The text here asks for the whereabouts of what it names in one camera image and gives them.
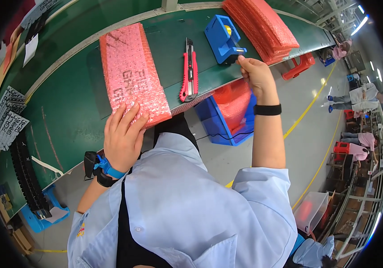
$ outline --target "ceiling light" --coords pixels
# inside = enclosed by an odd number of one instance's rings
[[[358,8],[364,14],[364,9],[362,9],[361,5],[359,5]]]
[[[361,29],[361,27],[367,22],[367,20],[368,20],[368,17],[365,16],[364,19],[361,21],[361,23],[358,25],[358,27],[355,29],[355,31],[352,32],[351,36],[356,34],[359,31],[359,29]]]
[[[378,75],[379,75],[379,80],[382,82],[382,80],[381,80],[381,74],[380,74],[379,69],[377,69],[377,73],[378,73]]]

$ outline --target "stack of bubble wrap bags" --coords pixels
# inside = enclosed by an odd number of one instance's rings
[[[215,102],[229,127],[230,133],[235,135],[245,126],[245,113],[251,99],[251,89],[243,79],[234,81],[217,90],[214,94]]]
[[[282,61],[292,48],[299,47],[294,35],[264,0],[226,0],[223,8],[266,64]]]
[[[150,115],[144,128],[171,118],[142,24],[135,23],[109,32],[99,38],[99,43],[113,112],[125,103],[126,113],[138,102],[141,108],[134,121],[146,112]]]

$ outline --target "gray floor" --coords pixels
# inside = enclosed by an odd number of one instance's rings
[[[286,133],[291,126],[306,111],[314,97],[322,87],[325,79],[330,74],[333,64],[328,67],[317,61],[307,71],[302,72],[297,78],[289,81],[283,80],[281,74],[288,71],[291,62],[281,63],[271,67],[274,75],[280,102],[282,103],[282,128]],[[303,192],[313,180],[308,191],[318,191],[323,185],[326,176],[325,155],[328,148],[330,153],[334,141],[340,136],[344,128],[344,116],[340,117],[341,111],[334,110],[328,113],[328,107],[323,106],[327,102],[329,92],[334,96],[342,96],[346,92],[347,70],[343,62],[339,62],[334,68],[327,85],[306,112],[297,126],[285,138],[286,167],[289,169],[291,187],[289,197],[291,207],[300,199]],[[206,136],[205,131],[193,109],[185,113],[190,130],[196,139]],[[146,132],[143,151],[151,148],[152,131]],[[232,181],[238,169],[251,165],[252,139],[242,143],[238,147],[212,144],[208,138],[198,141],[203,162],[210,174],[222,185]],[[67,205],[71,211],[77,208],[78,202],[89,181],[83,181],[83,167],[79,166],[56,182],[56,195],[61,204]],[[48,228],[41,233],[31,234],[36,241],[36,248],[40,249],[66,249],[68,235],[71,229],[72,216],[66,220]],[[30,256],[31,262],[36,267],[67,267],[66,253],[35,253]]]

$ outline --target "clear plastic container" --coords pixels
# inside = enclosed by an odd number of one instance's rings
[[[328,193],[307,193],[305,199],[294,212],[297,228],[307,235],[315,229],[328,207]]]

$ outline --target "black wristband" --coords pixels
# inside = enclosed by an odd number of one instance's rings
[[[282,108],[279,105],[254,105],[254,115],[280,115]]]
[[[118,180],[113,180],[113,178],[103,174],[102,168],[97,168],[93,171],[93,174],[96,176],[97,181],[100,185],[104,187],[111,187],[113,184],[115,184]]]

